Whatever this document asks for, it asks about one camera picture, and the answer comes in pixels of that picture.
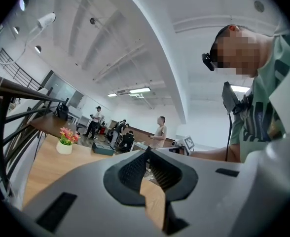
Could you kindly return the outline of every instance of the green shirt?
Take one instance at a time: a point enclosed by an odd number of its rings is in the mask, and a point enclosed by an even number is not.
[[[269,96],[290,70],[290,34],[274,37],[270,61],[258,69],[252,84],[251,107],[235,116],[230,144],[240,144],[240,160],[250,152],[262,150],[285,133],[282,122],[270,103]]]

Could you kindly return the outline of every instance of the potted plant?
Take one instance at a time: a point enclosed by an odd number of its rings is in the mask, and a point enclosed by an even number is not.
[[[77,142],[80,136],[77,133],[74,135],[72,131],[65,127],[61,128],[60,133],[62,137],[56,145],[56,150],[60,154],[69,155],[72,153],[73,143]]]

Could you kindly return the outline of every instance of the office chair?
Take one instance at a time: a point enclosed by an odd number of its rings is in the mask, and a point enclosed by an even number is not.
[[[120,147],[120,150],[125,153],[125,152],[129,152],[131,150],[132,144],[134,142],[134,137],[132,134],[124,134],[123,135],[123,139],[122,142],[120,143],[121,145],[123,145],[122,147]]]
[[[56,108],[57,116],[63,120],[68,120],[68,107],[62,104]]]

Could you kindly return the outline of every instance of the man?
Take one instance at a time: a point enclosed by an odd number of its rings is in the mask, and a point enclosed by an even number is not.
[[[290,31],[279,31],[272,37],[245,27],[228,25],[215,38],[210,60],[220,70],[235,68],[236,74],[254,78],[251,106],[235,116],[228,148],[228,161],[244,162],[250,152],[262,150],[285,129],[269,101],[290,70]],[[192,156],[225,160],[226,147],[209,152],[193,152]]]
[[[155,135],[150,135],[150,138],[153,139],[150,147],[151,148],[162,148],[164,147],[164,142],[167,135],[167,127],[165,126],[165,117],[160,116],[157,119],[157,124],[159,125],[158,129],[155,132]]]
[[[125,123],[126,123],[126,119],[124,119],[124,120],[122,120],[122,121],[116,123],[115,126],[114,126],[113,128],[116,129],[118,125],[120,125],[120,124],[125,124]]]
[[[91,133],[91,137],[90,139],[94,139],[94,136],[95,136],[95,130],[96,128],[98,127],[98,123],[99,123],[99,120],[102,118],[102,112],[101,112],[101,107],[98,106],[97,107],[97,113],[93,116],[93,119],[92,121],[90,122],[89,126],[88,126],[88,129],[87,129],[87,132],[85,134],[83,134],[83,136],[85,137],[88,137],[90,131],[92,131]]]
[[[115,142],[116,142],[116,139],[117,137],[119,136],[120,133],[123,133],[124,129],[129,127],[130,125],[129,124],[124,124],[124,123],[121,123],[119,124],[116,129],[113,131],[113,136],[112,136],[112,140],[111,140],[111,143],[110,143],[110,146],[114,148],[114,145],[115,145]]]
[[[133,138],[134,138],[134,134],[133,134],[133,131],[129,131],[129,134],[131,134],[132,136],[133,136]]]

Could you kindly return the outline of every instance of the black cable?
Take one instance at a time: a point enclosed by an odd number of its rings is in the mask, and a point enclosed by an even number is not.
[[[38,145],[40,144],[40,140],[41,140],[42,134],[43,134],[43,132],[41,132],[40,137],[39,137],[39,139],[38,139],[38,143],[37,143],[37,146],[36,146],[36,152],[37,152]]]
[[[229,116],[229,134],[228,134],[228,140],[227,140],[225,161],[227,161],[227,157],[228,157],[229,140],[230,140],[230,134],[232,132],[232,118],[231,118],[230,114],[228,114],[228,116]]]

